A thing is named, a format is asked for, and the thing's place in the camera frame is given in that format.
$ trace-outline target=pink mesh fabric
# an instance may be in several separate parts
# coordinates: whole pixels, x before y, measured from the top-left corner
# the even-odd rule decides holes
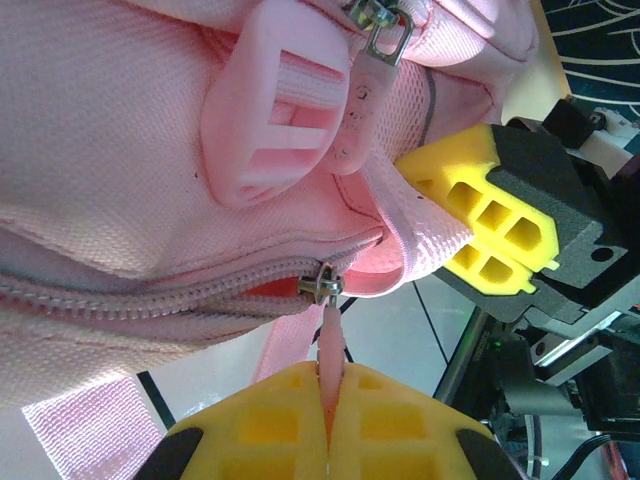
[[[131,378],[22,412],[64,480],[128,480],[161,439]]]

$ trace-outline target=pink zipper tab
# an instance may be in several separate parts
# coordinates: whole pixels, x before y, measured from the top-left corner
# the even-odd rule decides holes
[[[402,19],[404,31],[396,49],[391,54],[378,50],[377,41],[388,18],[381,16],[376,23],[365,49],[358,53],[351,68],[347,107],[336,138],[326,155],[326,164],[332,173],[348,175],[364,164],[371,149],[373,134],[384,107],[387,94],[393,86],[402,53],[409,43],[413,22],[411,17],[397,7],[384,9]]]

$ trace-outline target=black stripe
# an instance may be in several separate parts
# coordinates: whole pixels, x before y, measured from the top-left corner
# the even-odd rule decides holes
[[[160,416],[160,420],[164,423],[165,428],[169,430],[176,424],[176,419],[173,417],[171,410],[169,410],[167,402],[162,398],[156,382],[153,381],[153,378],[151,378],[151,374],[148,371],[139,373],[138,380],[140,380],[144,391],[147,392],[149,400],[151,400],[156,412],[158,412],[158,415]]]
[[[431,120],[433,120],[433,112],[436,109],[436,81],[433,79],[433,73],[431,73],[430,68],[425,68],[424,71],[427,75],[427,86],[429,87],[429,108],[427,108],[427,117],[425,118],[424,128],[420,135],[420,142],[418,142],[419,147],[424,145],[424,141],[427,138],[427,131],[431,126]]]
[[[436,329],[433,326],[433,322],[431,321],[431,317],[429,316],[429,312],[427,311],[427,307],[425,306],[424,302],[422,301],[422,295],[420,295],[420,290],[418,290],[418,286],[416,285],[416,282],[411,282],[411,283],[413,283],[413,289],[416,291],[416,294],[418,295],[418,300],[420,300],[420,305],[422,305],[422,310],[424,311],[424,314],[427,317],[427,321],[429,322],[429,325],[431,326],[431,331],[433,332],[433,336],[436,337],[436,343],[438,344],[438,348],[440,349],[440,353],[442,354],[442,358],[444,359],[444,363],[447,364],[447,366],[448,366],[449,365],[449,360],[447,359],[447,354],[444,353],[444,348],[442,348],[442,343],[440,343],[440,338],[438,337]]]
[[[345,302],[340,306],[340,315],[344,315],[351,305],[356,303],[358,297],[349,297],[345,300]],[[320,337],[320,332],[322,331],[322,325],[318,327],[316,333],[313,334],[313,340],[311,340],[311,345],[318,341],[318,337]]]
[[[357,299],[358,299],[358,297],[349,297],[349,298],[347,298],[345,300],[345,302],[342,305],[340,305],[340,313],[342,315],[344,315],[344,312],[346,312],[351,305],[356,303]]]
[[[353,357],[351,356],[351,352],[349,351],[349,347],[344,346],[344,356],[347,357],[347,362],[353,363]]]

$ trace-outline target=yellow foam pad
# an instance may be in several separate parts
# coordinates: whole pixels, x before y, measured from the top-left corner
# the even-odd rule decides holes
[[[456,439],[471,418],[362,365],[345,365],[327,452],[316,362],[188,417],[203,431],[181,480],[472,480]]]
[[[327,478],[327,439],[316,363],[293,365],[168,432],[203,430],[181,480]]]
[[[475,480],[459,429],[492,439],[475,420],[363,365],[348,364],[340,387],[331,480]]]
[[[559,253],[556,226],[553,218],[486,179],[499,165],[489,125],[425,145],[395,163],[413,188],[476,235],[474,249],[482,254],[477,260],[484,263],[459,261],[446,268],[484,294],[531,293],[531,272],[558,267],[553,261]],[[474,258],[463,254],[458,260],[467,257]]]

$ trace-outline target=pink strap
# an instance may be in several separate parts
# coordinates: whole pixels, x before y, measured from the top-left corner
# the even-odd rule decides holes
[[[256,370],[255,382],[307,359],[322,309],[319,305],[312,305],[305,312],[281,317],[273,323]]]
[[[129,479],[162,438],[132,378],[22,409],[63,479]]]

